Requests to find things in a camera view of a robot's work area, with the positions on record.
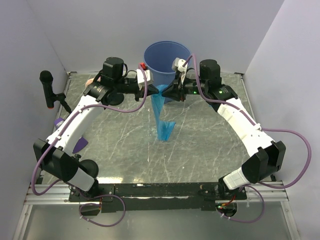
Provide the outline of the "blue plastic trash bin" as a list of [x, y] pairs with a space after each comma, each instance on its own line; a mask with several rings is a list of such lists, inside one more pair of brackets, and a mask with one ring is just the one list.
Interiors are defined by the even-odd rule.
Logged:
[[184, 45], [174, 41], [159, 41], [150, 45], [144, 52], [143, 60], [153, 75], [153, 85], [169, 85], [175, 78], [172, 70], [176, 58], [186, 60], [191, 55]]

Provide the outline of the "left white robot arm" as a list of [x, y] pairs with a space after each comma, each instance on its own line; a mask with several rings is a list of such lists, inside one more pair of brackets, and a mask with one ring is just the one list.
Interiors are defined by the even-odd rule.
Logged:
[[138, 101], [159, 92], [153, 86], [152, 72], [144, 63], [138, 65], [134, 78], [123, 72], [126, 69], [121, 58], [108, 57], [63, 124], [46, 140], [38, 139], [34, 143], [37, 163], [31, 177], [31, 189], [35, 195], [40, 195], [35, 183], [37, 171], [41, 169], [58, 181], [77, 188], [87, 201], [98, 197], [98, 165], [92, 160], [79, 161], [72, 156], [77, 142], [105, 109], [121, 112], [116, 106], [122, 103], [125, 94], [134, 95]]

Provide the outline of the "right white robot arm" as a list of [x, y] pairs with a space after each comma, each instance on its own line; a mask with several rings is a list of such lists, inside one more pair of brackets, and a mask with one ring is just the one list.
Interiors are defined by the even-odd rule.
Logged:
[[222, 83], [221, 68], [216, 60], [202, 60], [195, 79], [187, 77], [188, 64], [184, 59], [176, 58], [172, 69], [174, 80], [162, 96], [183, 102], [187, 95], [203, 94], [206, 102], [232, 127], [249, 155], [241, 167], [218, 180], [220, 197], [230, 199], [237, 188], [256, 184], [281, 169], [286, 146], [282, 141], [274, 141], [248, 115], [236, 92]]

